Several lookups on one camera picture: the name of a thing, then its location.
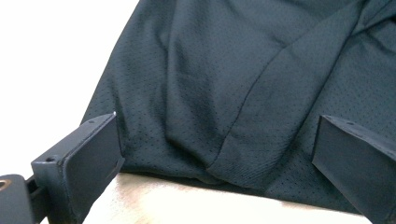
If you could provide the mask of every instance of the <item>dark fabric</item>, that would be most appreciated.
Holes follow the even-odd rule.
[[[311,164],[318,116],[396,138],[395,15],[389,0],[142,0],[83,120],[117,111],[123,172],[355,212]]]

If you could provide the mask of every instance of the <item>garment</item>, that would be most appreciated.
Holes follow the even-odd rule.
[[[396,139],[396,1],[142,0],[83,121],[128,173],[356,212],[311,163],[319,115]]]

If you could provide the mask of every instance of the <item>white background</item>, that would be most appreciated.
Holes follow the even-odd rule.
[[[0,175],[78,127],[137,2],[0,2]]]

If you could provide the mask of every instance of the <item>white surface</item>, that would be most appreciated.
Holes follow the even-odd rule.
[[[30,161],[77,128],[136,3],[0,2],[0,175],[28,178]],[[137,175],[119,175],[85,223],[290,222],[370,223]]]

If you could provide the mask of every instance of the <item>black cloth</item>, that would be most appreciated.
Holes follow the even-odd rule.
[[[84,120],[128,173],[356,212],[311,164],[318,116],[396,139],[396,1],[142,0]]]

